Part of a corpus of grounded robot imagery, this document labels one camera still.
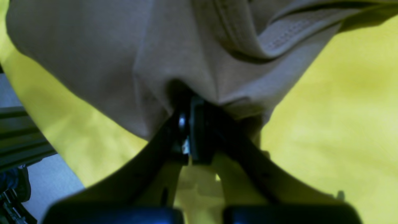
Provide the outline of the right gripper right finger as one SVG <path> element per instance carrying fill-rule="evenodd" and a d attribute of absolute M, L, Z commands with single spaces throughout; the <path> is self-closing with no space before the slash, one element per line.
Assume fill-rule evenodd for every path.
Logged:
<path fill-rule="evenodd" d="M 356 210 L 277 166 L 220 108 L 190 98 L 190 155 L 221 178 L 225 224 L 360 224 Z"/>

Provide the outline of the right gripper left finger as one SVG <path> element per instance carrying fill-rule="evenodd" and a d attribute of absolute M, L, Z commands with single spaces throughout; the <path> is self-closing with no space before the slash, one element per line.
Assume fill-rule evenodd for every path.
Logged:
<path fill-rule="evenodd" d="M 85 190 L 51 206 L 44 224 L 183 224 L 173 208 L 189 104 L 179 106 L 148 144 L 126 165 Z"/>

